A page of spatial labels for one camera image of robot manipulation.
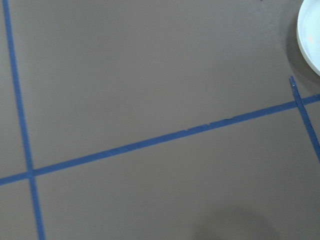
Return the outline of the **white plate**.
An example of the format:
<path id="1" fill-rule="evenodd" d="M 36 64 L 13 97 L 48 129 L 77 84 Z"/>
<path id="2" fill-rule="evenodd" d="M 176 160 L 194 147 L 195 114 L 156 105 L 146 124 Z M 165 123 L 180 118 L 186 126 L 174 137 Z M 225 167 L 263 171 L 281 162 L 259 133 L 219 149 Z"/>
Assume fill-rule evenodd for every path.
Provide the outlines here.
<path id="1" fill-rule="evenodd" d="M 300 6 L 297 25 L 297 43 L 310 68 L 320 75 L 320 1 L 304 0 Z"/>

